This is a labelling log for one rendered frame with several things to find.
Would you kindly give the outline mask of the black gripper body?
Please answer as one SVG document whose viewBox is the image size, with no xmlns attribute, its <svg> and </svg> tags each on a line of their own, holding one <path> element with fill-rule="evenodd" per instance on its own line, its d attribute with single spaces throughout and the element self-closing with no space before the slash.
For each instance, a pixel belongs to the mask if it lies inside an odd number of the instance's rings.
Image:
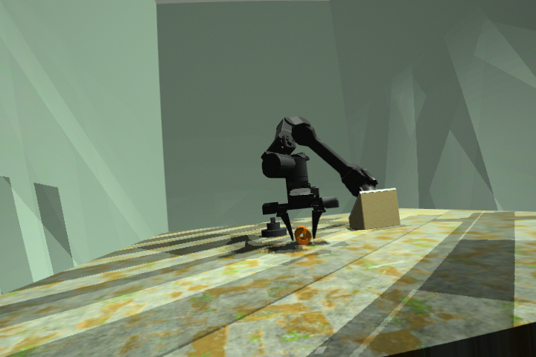
<svg viewBox="0 0 536 357">
<path fill-rule="evenodd" d="M 291 208 L 290 189 L 291 189 L 291 186 L 296 186 L 297 188 L 304 187 L 305 183 L 309 183 L 308 177 L 297 177 L 297 178 L 286 179 L 288 203 L 286 204 L 279 204 L 278 202 L 264 203 L 262 205 L 263 215 L 274 214 L 274 213 L 277 213 L 277 215 L 281 215 L 281 214 L 287 214 L 288 210 L 303 209 L 303 208 Z M 319 198 L 319 200 L 320 200 L 319 202 L 312 203 L 312 207 L 310 208 L 313 208 L 315 211 L 318 211 L 318 210 L 325 210 L 325 208 L 338 208 L 339 207 L 339 200 L 336 196 L 322 197 L 322 198 Z"/>
</svg>

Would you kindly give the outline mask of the orange knob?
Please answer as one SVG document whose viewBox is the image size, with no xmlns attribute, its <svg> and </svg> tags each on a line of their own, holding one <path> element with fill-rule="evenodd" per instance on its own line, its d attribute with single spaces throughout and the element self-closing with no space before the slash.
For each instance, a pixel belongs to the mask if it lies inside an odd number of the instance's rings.
<svg viewBox="0 0 536 357">
<path fill-rule="evenodd" d="M 300 226 L 298 227 L 296 230 L 295 230 L 295 238 L 296 238 L 296 242 L 300 245 L 307 245 L 310 243 L 311 239 L 312 239 L 312 235 L 311 233 L 309 232 L 309 230 L 304 227 L 304 226 Z M 300 235 L 303 234 L 303 237 L 300 237 Z"/>
</svg>

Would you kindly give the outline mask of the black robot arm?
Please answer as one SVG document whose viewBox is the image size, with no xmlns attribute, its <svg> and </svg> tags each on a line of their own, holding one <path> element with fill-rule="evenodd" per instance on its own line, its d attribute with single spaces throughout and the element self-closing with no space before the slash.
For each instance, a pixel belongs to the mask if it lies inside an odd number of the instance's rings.
<svg viewBox="0 0 536 357">
<path fill-rule="evenodd" d="M 267 178 L 291 179 L 308 177 L 307 162 L 310 158 L 304 152 L 290 155 L 298 145 L 310 147 L 317 155 L 329 163 L 342 178 L 342 183 L 353 196 L 359 192 L 378 190 L 374 176 L 356 164 L 349 164 L 334 152 L 327 144 L 316 136 L 311 123 L 300 116 L 285 117 L 277 125 L 275 140 L 261 156 L 262 170 Z M 291 186 L 291 208 L 310 208 L 312 203 L 319 202 L 319 186 Z"/>
</svg>

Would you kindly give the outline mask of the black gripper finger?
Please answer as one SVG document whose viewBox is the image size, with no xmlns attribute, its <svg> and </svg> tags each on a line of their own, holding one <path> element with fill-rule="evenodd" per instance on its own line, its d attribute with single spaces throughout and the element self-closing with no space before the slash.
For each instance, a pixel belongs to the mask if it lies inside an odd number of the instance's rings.
<svg viewBox="0 0 536 357">
<path fill-rule="evenodd" d="M 318 210 L 314 211 L 312 210 L 312 229 L 313 229 L 313 239 L 316 238 L 316 231 L 319 224 L 319 219 L 322 215 L 322 213 L 325 213 L 326 210 Z"/>
<path fill-rule="evenodd" d="M 286 225 L 287 227 L 287 230 L 290 234 L 290 237 L 292 239 L 292 241 L 294 241 L 293 239 L 293 231 L 292 231 L 292 228 L 291 228 L 291 224 L 290 224 L 290 219 L 289 219 L 289 216 L 288 216 L 288 213 L 287 214 L 281 214 L 281 215 L 276 215 L 276 217 L 281 217 L 284 224 Z"/>
</svg>

